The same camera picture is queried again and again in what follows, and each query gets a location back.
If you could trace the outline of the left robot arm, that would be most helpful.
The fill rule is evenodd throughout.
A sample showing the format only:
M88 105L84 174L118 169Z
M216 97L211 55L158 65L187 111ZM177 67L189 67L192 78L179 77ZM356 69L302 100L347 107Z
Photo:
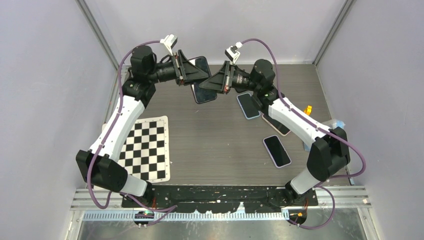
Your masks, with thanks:
M138 117L147 108L155 94L157 83L175 81L179 86L200 83L210 77L206 66L196 66L181 50L171 55L167 62L158 62L156 54L147 44L131 50L129 72L131 76L121 83L118 101L105 129L89 147L80 150L75 159L83 180L115 193L134 195L141 207L153 202L148 182L132 176L118 160Z

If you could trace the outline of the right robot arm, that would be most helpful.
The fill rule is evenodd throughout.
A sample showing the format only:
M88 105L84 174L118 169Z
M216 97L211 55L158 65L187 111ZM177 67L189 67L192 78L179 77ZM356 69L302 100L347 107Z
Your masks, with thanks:
M305 169L290 180L283 190L291 205L299 205L306 192L329 180L350 163L347 134L344 129L330 127L300 111L274 85L276 73L270 61L257 60L251 72L229 61L200 88L227 94L231 89L251 91L251 101L264 115L278 121L297 135L310 148Z

